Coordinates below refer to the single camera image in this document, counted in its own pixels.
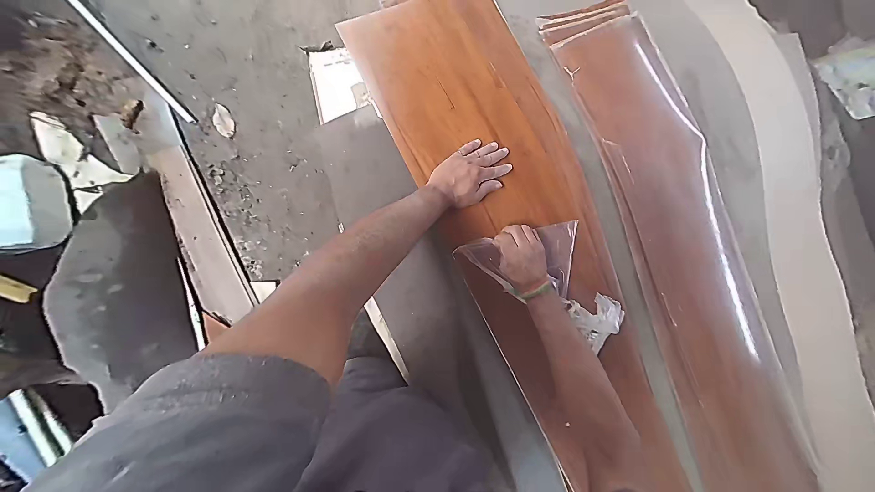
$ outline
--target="stack of planks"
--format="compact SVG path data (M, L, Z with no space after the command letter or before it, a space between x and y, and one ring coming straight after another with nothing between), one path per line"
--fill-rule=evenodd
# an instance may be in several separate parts
M541 22L612 177L706 488L816 489L704 138L641 20L612 1ZM464 142L510 148L503 189L441 220L450 250L509 224L579 220L569 297L591 311L596 293L624 302L569 136L492 0L409 0L338 31L418 186ZM460 266L570 487L588 489L525 307ZM635 326L624 322L599 359L641 436L652 489L690 490Z
M641 18L605 2L541 35L612 181L706 488L817 490L704 136Z

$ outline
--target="man's left hand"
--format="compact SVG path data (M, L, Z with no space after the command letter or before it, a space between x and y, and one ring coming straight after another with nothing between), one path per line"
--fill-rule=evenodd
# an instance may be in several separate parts
M440 191L455 208L468 207L502 187L498 178L513 167L495 164L507 156L508 149L495 142L482 147L479 140L468 142L431 172L426 186Z

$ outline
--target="clear plastic wrap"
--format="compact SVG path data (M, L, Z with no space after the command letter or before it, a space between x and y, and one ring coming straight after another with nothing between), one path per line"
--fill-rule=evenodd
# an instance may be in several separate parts
M611 179L705 487L818 490L704 135L641 19L544 37Z
M574 252L574 239L578 233L578 221L535 228L535 231L544 245L544 253L547 257L547 275L549 275L553 287L556 288L556 292L559 292L561 297L566 298L568 297L568 278L571 274L571 255ZM454 257L463 255L468 258L489 277L498 281L505 291L514 294L514 297L522 301L499 270L501 253L491 237L484 237L459 246L452 254Z

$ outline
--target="hand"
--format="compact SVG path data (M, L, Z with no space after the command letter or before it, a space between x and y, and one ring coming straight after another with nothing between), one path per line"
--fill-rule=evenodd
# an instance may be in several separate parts
M508 149L499 149L495 142L483 147L479 140L468 142L431 172L426 186L440 191L455 208L468 207L502 187L496 178L513 167L494 164L507 155Z
M495 237L499 271L518 292L531 292L548 280L547 256L538 233L529 226L507 226Z

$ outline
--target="wristband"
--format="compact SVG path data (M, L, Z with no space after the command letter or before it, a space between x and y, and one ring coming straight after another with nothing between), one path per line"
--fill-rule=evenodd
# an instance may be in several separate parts
M546 293L547 291L549 291L552 288L553 288L553 283L550 282L550 279L548 278L547 280L544 280L543 284L539 285L536 289L534 289L532 291L517 292L516 297L525 301L525 300L529 300L532 298L536 298L536 297L540 296L541 294Z

